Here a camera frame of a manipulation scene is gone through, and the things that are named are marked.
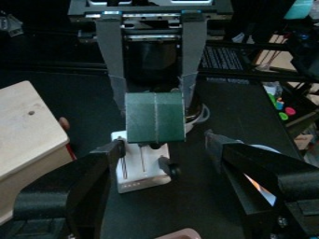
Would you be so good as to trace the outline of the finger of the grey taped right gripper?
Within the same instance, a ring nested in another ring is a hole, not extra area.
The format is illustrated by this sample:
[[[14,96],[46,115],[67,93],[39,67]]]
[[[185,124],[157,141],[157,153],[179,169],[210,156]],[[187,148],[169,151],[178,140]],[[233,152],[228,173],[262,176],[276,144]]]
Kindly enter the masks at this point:
[[[182,21],[182,68],[179,89],[183,94],[185,108],[189,109],[198,78],[198,65],[206,46],[207,21],[201,11],[183,11]]]
[[[123,67],[122,15],[103,14],[97,20],[97,35],[103,60],[107,66],[114,99],[121,111],[125,111],[127,83]]]

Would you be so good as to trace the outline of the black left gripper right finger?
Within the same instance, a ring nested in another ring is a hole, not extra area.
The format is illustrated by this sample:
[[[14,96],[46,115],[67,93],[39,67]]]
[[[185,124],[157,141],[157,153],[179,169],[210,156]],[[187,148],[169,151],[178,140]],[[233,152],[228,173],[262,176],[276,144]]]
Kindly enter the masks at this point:
[[[319,239],[319,168],[212,131],[205,135],[246,238]]]

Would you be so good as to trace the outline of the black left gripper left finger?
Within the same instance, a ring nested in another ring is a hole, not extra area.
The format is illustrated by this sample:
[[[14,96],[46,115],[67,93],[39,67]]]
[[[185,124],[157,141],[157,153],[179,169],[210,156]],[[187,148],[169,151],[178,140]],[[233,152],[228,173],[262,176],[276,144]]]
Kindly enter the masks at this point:
[[[14,205],[13,239],[95,239],[125,142],[115,140],[35,180]]]

